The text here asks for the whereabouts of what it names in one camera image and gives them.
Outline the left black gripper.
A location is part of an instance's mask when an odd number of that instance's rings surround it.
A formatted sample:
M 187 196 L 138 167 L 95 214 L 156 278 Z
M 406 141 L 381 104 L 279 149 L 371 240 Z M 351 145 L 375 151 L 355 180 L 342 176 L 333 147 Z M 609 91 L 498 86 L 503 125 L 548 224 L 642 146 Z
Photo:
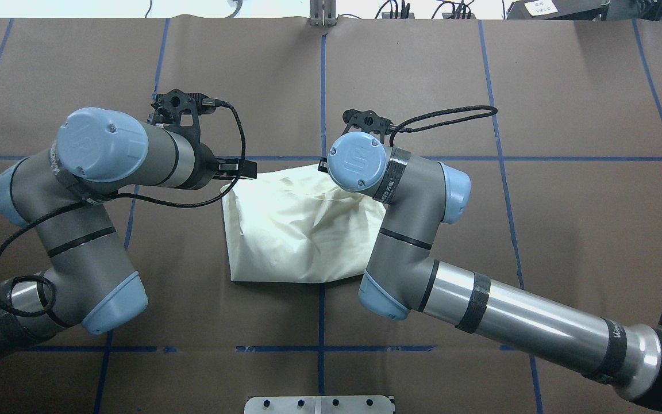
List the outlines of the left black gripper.
M 255 180 L 257 163 L 246 158 L 217 158 L 214 180 Z

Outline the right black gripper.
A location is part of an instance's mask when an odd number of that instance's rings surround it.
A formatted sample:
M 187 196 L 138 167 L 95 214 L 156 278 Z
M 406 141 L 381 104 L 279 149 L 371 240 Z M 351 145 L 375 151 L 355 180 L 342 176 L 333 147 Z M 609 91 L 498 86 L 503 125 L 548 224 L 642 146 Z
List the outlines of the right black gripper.
M 322 172 L 322 173 L 329 172 L 328 160 L 326 158 L 320 159 L 320 162 L 318 163 L 318 172 Z

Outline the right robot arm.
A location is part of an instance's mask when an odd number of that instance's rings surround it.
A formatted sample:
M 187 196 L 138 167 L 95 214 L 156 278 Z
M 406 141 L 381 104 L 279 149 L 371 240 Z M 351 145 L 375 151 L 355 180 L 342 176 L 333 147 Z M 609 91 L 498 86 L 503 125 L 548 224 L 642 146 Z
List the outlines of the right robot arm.
M 320 168 L 387 205 L 358 291 L 366 309 L 392 320 L 424 313 L 662 412 L 662 314 L 657 327 L 626 327 L 430 256 L 439 225 L 457 222 L 468 204 L 466 173 L 359 131 L 339 137 Z

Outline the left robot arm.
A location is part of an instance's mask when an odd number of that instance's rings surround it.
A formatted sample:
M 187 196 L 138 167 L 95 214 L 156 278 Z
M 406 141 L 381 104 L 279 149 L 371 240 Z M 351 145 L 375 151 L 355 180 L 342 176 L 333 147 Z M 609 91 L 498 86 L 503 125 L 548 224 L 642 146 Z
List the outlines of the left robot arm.
M 50 148 L 0 173 L 0 214 L 37 231 L 52 267 L 0 283 L 0 359 L 81 325 L 92 335 L 120 327 L 149 301 L 104 205 L 128 185 L 201 189 L 213 179 L 255 179 L 257 165 L 216 158 L 200 140 L 115 110 L 69 115 Z

